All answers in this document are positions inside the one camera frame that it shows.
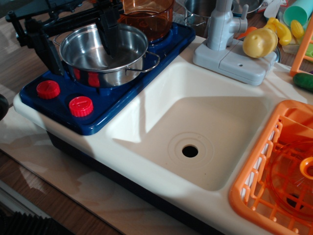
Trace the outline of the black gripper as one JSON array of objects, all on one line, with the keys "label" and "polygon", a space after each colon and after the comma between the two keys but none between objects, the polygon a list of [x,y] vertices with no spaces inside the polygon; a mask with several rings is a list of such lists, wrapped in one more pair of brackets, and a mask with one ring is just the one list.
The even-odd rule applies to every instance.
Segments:
[{"label": "black gripper", "polygon": [[11,10],[5,16],[16,31],[18,39],[27,37],[27,46],[55,75],[63,76],[63,64],[50,36],[96,24],[106,53],[114,58],[117,54],[118,19],[124,12],[119,0],[92,0],[92,7],[80,12],[76,8],[83,0],[33,0],[27,5]]}]

